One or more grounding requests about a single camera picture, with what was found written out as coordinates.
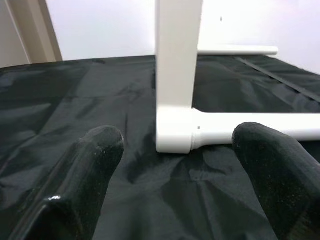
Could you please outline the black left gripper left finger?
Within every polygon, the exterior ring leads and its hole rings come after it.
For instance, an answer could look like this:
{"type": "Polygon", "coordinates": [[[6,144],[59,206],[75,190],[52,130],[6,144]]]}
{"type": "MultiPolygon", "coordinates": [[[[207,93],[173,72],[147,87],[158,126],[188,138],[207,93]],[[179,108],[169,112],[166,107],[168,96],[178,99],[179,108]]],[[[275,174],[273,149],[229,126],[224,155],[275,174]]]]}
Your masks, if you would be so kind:
{"type": "Polygon", "coordinates": [[[91,129],[75,141],[32,194],[10,240],[91,240],[110,180],[124,153],[114,126],[91,129]]]}

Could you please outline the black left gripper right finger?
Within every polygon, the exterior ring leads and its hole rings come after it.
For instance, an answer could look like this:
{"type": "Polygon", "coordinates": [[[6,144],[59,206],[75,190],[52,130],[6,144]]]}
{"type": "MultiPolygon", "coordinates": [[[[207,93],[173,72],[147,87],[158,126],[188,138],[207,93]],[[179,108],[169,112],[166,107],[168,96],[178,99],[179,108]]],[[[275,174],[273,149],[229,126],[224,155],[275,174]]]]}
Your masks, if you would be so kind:
{"type": "Polygon", "coordinates": [[[320,238],[320,164],[294,138],[255,122],[235,128],[232,147],[278,239],[320,238]]]}

